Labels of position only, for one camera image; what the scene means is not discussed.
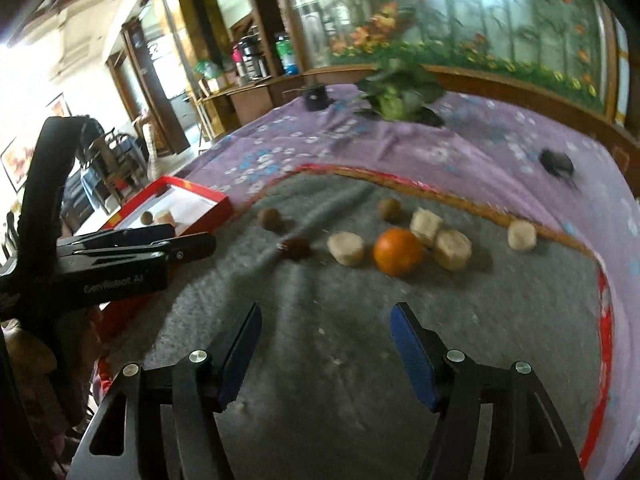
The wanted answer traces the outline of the person's left hand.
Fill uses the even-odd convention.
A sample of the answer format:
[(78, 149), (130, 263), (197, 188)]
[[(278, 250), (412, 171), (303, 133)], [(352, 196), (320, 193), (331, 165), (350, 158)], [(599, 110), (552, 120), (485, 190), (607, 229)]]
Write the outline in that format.
[(102, 353), (96, 330), (101, 320), (101, 310), (91, 307), (45, 322), (40, 334), (15, 318), (2, 326), (27, 418), (46, 436), (62, 434), (85, 417), (89, 379)]

